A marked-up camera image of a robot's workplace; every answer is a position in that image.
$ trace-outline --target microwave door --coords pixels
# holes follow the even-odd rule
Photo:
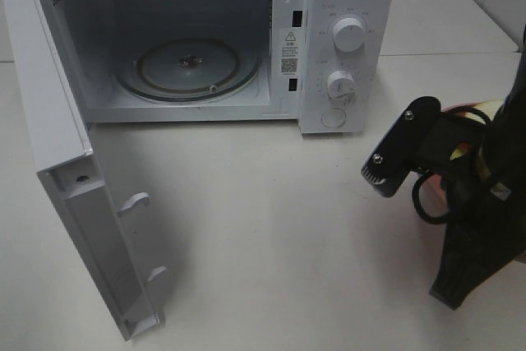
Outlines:
[[[67,70],[53,42],[43,8],[49,5],[42,4],[47,1],[53,2],[4,0],[37,175],[122,336],[129,339],[159,323],[147,275],[137,270],[119,222],[149,197],[139,193],[116,208],[72,94],[68,77],[73,70]]]

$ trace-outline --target microwave oven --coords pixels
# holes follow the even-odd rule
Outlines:
[[[362,130],[390,0],[4,0],[39,180],[125,339],[160,322],[90,143],[99,122]]]

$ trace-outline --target white knob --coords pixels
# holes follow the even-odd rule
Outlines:
[[[346,16],[335,23],[332,39],[337,49],[350,53],[362,46],[365,32],[365,22],[358,16]]]
[[[354,95],[354,78],[348,72],[337,71],[327,77],[327,94],[332,100],[347,100]]]

